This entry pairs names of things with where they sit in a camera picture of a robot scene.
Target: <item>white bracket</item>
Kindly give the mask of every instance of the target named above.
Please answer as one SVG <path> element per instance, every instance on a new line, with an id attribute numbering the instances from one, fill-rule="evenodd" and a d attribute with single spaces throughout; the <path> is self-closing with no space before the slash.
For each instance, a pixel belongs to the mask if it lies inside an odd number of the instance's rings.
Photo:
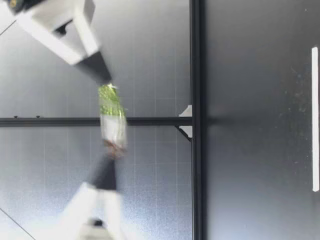
<path id="1" fill-rule="evenodd" d="M 192 117 L 192 105 L 188 105 L 188 107 L 179 115 L 179 117 Z M 184 131 L 190 139 L 193 137 L 192 126 L 179 126 L 179 128 Z"/>

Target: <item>vertical black bar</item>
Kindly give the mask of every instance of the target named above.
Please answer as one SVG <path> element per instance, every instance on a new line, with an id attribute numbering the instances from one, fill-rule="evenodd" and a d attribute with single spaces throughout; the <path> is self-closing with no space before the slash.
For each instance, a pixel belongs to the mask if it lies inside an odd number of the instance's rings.
<path id="1" fill-rule="evenodd" d="M 191 52 L 191 98 L 192 98 L 192 202 L 193 240 L 204 240 L 202 160 L 203 130 L 202 115 L 205 100 L 201 76 L 201 1 L 190 0 L 190 52 Z"/>

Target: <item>dark gray panel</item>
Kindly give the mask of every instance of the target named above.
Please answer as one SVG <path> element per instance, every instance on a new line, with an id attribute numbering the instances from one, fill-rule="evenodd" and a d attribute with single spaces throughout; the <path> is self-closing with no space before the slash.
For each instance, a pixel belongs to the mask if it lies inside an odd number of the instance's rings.
<path id="1" fill-rule="evenodd" d="M 207 0 L 207 239 L 319 238 L 311 48 L 320 3 Z"/>

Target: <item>white light strip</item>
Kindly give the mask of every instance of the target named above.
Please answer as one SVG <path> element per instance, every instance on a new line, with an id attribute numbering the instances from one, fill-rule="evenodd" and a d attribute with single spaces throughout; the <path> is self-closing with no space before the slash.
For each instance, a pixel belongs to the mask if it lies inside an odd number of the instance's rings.
<path id="1" fill-rule="evenodd" d="M 319 181 L 319 69 L 318 48 L 312 48 L 312 190 L 318 192 Z"/>

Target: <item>grid surface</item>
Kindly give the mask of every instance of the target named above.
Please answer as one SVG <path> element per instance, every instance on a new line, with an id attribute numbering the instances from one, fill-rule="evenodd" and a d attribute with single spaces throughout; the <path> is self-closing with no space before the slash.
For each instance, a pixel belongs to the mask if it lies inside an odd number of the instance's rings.
<path id="1" fill-rule="evenodd" d="M 174 127 L 130 127 L 117 164 L 127 225 L 192 239 L 191 144 Z M 0 206 L 41 239 L 104 153 L 99 127 L 0 129 Z M 98 208 L 92 216 L 103 218 Z M 0 214 L 0 238 L 28 237 Z"/>

